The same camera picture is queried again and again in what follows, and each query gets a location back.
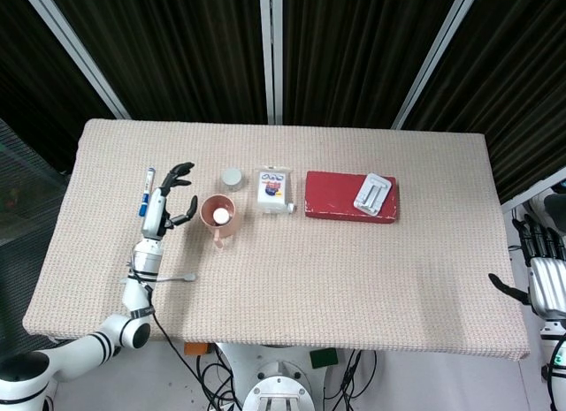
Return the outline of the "clear plastic cotton pad packet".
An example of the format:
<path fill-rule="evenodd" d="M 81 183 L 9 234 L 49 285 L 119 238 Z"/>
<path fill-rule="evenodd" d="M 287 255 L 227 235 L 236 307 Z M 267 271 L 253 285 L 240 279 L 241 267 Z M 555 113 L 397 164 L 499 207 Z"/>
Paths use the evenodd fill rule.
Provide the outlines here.
<path fill-rule="evenodd" d="M 288 214 L 291 170 L 287 167 L 264 165 L 256 171 L 256 205 L 264 214 Z"/>

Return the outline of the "white robot base silver disk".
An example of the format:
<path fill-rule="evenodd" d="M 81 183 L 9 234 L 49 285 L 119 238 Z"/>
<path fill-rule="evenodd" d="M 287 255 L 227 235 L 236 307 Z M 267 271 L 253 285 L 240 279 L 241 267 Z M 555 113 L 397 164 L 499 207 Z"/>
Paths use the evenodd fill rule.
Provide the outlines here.
<path fill-rule="evenodd" d="M 313 369 L 307 346 L 219 343 L 240 411 L 323 411 L 327 369 Z"/>

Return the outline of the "beige waffle weave tablecloth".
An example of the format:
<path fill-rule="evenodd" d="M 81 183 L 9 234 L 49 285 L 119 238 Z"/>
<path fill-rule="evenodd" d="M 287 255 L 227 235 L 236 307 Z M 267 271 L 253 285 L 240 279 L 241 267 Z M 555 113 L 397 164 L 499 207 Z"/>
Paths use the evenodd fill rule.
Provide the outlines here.
<path fill-rule="evenodd" d="M 524 358 L 529 341 L 511 282 L 507 235 L 485 138 L 361 128 L 251 126 L 92 119 L 32 300 L 32 334 L 76 338 L 122 311 L 120 280 L 141 237 L 146 170 L 162 180 L 192 162 L 191 185 L 167 208 L 220 191 L 220 173 L 251 179 L 263 165 L 291 171 L 296 210 L 264 215 L 254 187 L 233 193 L 241 227 L 216 247 L 199 218 L 163 240 L 164 275 L 189 284 L 157 287 L 163 328 L 184 341 L 447 352 Z M 399 185 L 391 224 L 304 214 L 308 171 L 376 172 Z"/>

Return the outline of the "white frame post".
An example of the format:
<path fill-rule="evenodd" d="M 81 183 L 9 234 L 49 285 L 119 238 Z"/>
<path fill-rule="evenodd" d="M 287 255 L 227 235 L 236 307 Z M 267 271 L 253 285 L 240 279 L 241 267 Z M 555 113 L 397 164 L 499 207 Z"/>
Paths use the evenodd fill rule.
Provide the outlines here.
<path fill-rule="evenodd" d="M 501 205 L 501 212 L 503 214 L 506 214 L 512 211 L 517 206 L 521 205 L 524 202 L 527 202 L 532 197 L 536 196 L 537 194 L 540 194 L 541 192 L 545 191 L 551 186 L 560 183 L 564 179 L 566 179 L 566 166 L 562 167 L 559 171 L 554 172 L 550 176 L 537 181 L 523 192 L 515 195 L 508 201 L 504 202 Z"/>
<path fill-rule="evenodd" d="M 280 126 L 284 117 L 284 0 L 259 0 L 267 120 Z"/>
<path fill-rule="evenodd" d="M 469 13 L 476 0 L 454 0 L 446 17 L 444 18 L 438 33 L 435 35 L 423 63 L 421 64 L 408 93 L 403 100 L 402 106 L 397 112 L 391 125 L 392 130 L 401 130 L 415 108 L 417 101 L 422 96 L 425 87 L 433 76 L 440 60 L 445 55 L 448 46 L 453 41 L 456 32 Z"/>
<path fill-rule="evenodd" d="M 74 62 L 90 86 L 95 90 L 111 114 L 116 119 L 131 119 L 126 106 L 119 99 L 109 81 L 103 75 L 96 61 L 92 58 L 71 26 L 64 13 L 54 0 L 27 0 L 48 29 L 56 37 L 69 58 Z"/>

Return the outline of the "small white jar grey lid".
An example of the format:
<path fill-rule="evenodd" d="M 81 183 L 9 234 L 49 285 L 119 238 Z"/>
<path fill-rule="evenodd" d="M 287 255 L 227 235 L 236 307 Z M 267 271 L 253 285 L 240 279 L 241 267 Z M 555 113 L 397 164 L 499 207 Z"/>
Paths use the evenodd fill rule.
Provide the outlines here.
<path fill-rule="evenodd" d="M 221 172 L 220 180 L 226 191 L 236 192 L 241 190 L 244 184 L 244 175 L 238 168 L 226 168 Z"/>

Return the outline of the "blue white marker pen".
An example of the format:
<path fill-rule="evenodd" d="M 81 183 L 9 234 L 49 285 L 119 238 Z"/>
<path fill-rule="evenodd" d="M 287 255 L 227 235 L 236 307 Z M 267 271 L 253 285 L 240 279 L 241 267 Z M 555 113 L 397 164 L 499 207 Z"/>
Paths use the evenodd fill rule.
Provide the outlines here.
<path fill-rule="evenodd" d="M 144 180 L 144 188 L 141 198 L 140 208 L 138 210 L 139 217 L 145 217 L 148 206 L 149 206 L 149 198 L 152 193 L 153 182 L 155 178 L 156 170 L 154 167 L 149 167 L 146 171 L 146 176 Z"/>

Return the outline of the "small green box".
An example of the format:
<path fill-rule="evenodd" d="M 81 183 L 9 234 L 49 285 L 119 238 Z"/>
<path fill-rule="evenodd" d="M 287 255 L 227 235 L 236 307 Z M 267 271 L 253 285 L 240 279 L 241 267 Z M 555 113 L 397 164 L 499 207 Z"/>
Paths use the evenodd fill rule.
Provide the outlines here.
<path fill-rule="evenodd" d="M 339 363 L 337 350 L 333 347 L 310 350 L 309 356 L 313 369 L 322 369 Z"/>

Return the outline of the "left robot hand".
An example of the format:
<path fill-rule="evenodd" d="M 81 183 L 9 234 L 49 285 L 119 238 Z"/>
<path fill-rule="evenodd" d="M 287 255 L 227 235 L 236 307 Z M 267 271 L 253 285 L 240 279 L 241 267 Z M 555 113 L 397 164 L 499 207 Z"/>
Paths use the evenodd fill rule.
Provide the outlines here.
<path fill-rule="evenodd" d="M 174 166 L 165 176 L 162 184 L 149 197 L 149 204 L 141 227 L 142 237 L 150 240 L 161 240 L 167 230 L 189 222 L 198 209 L 198 197 L 194 195 L 185 214 L 171 217 L 166 209 L 167 196 L 176 186 L 190 186 L 191 182 L 182 177 L 187 176 L 195 164 L 186 162 Z"/>

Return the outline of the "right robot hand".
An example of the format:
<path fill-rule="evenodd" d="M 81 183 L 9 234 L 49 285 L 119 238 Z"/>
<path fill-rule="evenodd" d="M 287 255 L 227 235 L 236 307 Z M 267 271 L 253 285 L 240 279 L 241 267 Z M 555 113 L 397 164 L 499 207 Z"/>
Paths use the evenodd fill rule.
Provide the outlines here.
<path fill-rule="evenodd" d="M 566 243 L 558 231 L 541 225 L 531 216 L 511 220 L 520 240 L 527 268 L 528 290 L 506 285 L 493 273 L 488 277 L 500 292 L 530 306 L 543 320 L 566 320 Z"/>

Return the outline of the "red brick block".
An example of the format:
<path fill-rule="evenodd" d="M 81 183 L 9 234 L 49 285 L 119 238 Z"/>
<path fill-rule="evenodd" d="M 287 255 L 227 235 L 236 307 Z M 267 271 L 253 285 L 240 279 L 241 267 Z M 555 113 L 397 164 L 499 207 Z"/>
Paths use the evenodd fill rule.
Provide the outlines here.
<path fill-rule="evenodd" d="M 308 171 L 305 180 L 305 215 L 335 221 L 394 223 L 400 210 L 399 189 L 394 177 L 383 177 L 390 180 L 393 186 L 375 217 L 366 215 L 353 206 L 354 199 L 368 174 Z"/>

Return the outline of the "dark pleated curtain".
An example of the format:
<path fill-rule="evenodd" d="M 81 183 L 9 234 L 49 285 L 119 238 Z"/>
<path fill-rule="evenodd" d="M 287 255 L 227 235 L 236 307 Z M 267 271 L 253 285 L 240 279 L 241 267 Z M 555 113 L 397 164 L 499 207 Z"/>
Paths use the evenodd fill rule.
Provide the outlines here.
<path fill-rule="evenodd" d="M 566 0 L 474 0 L 404 127 L 484 135 L 500 202 L 566 167 Z"/>
<path fill-rule="evenodd" d="M 112 117 L 28 0 L 0 0 L 0 119 L 70 172 L 84 125 Z"/>
<path fill-rule="evenodd" d="M 138 120 L 265 124 L 260 0 L 54 0 Z"/>
<path fill-rule="evenodd" d="M 455 0 L 283 0 L 283 121 L 392 126 Z"/>

